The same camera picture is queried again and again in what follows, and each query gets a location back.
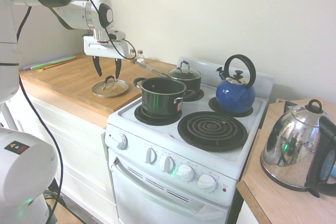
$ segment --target stove backsplash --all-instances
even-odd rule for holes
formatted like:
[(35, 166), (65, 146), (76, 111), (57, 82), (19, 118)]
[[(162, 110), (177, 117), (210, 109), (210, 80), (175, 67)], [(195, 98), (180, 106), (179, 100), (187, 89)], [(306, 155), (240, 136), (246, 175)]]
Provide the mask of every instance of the stove backsplash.
[[(188, 57), (180, 57), (178, 60), (179, 61), (177, 63), (177, 66), (180, 65), (181, 61), (185, 60), (189, 62), (191, 69), (195, 69), (201, 72), (202, 74), (201, 83), (216, 87), (221, 82), (217, 69), (219, 67), (224, 67), (224, 64), (219, 65), (219, 64), (196, 60), (196, 59), (192, 59)], [(234, 73), (235, 70), (243, 71), (244, 72), (243, 76), (249, 79), (250, 74), (247, 69), (234, 68), (234, 67), (229, 68), (229, 71), (232, 74)], [(274, 79), (275, 79), (274, 76), (257, 72), (256, 81), (253, 85), (256, 91), (256, 96), (260, 98), (268, 99), (272, 91)]]

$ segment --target blue kettle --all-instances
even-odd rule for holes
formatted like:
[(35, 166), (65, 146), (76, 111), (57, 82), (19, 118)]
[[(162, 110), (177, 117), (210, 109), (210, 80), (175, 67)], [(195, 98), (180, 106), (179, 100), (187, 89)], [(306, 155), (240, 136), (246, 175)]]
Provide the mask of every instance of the blue kettle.
[[(249, 81), (245, 81), (243, 71), (236, 70), (236, 74), (229, 75), (229, 65), (233, 59), (241, 60), (250, 72)], [(216, 90), (216, 101), (227, 112), (245, 113), (248, 112), (253, 105), (256, 97), (253, 84), (256, 80), (256, 69), (252, 61), (244, 55), (233, 55), (227, 59), (222, 68), (218, 68), (219, 76), (222, 79)]]

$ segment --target control panel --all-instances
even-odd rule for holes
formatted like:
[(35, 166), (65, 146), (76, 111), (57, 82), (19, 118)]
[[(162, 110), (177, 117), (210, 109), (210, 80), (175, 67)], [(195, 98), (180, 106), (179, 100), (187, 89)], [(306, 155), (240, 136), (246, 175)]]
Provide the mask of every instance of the control panel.
[(237, 181), (201, 165), (200, 156), (192, 161), (183, 157), (183, 151), (187, 150), (177, 148), (173, 152), (112, 125), (107, 127), (105, 142), (117, 156), (144, 173), (220, 205), (232, 203)]

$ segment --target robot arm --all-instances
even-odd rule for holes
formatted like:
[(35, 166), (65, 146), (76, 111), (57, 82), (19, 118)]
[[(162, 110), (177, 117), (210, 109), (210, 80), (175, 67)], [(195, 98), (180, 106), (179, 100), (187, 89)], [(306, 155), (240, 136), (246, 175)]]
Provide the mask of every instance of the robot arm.
[[(117, 58), (120, 70), (121, 55), (128, 55), (125, 34), (113, 26), (110, 0), (93, 1), (100, 15), (91, 2), (83, 0), (0, 0), (0, 111), (19, 86), (13, 3), (44, 5), (68, 28), (92, 29), (93, 37), (84, 37), (85, 53)], [(29, 134), (0, 128), (0, 222), (44, 224), (49, 211), (41, 193), (50, 185), (56, 169), (52, 146)]]

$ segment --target white wall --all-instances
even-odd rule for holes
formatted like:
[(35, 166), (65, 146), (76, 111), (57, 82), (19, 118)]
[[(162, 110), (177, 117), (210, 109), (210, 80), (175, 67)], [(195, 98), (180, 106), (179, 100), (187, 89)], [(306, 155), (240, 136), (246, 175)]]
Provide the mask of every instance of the white wall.
[[(13, 6), (18, 29), (27, 6)], [(86, 30), (67, 30), (46, 7), (33, 6), (17, 45), (19, 67), (84, 51), (82, 36)]]
[(112, 7), (115, 27), (148, 58), (224, 64), (244, 54), (276, 76), (271, 101), (321, 97), (336, 105), (336, 0), (112, 0)]

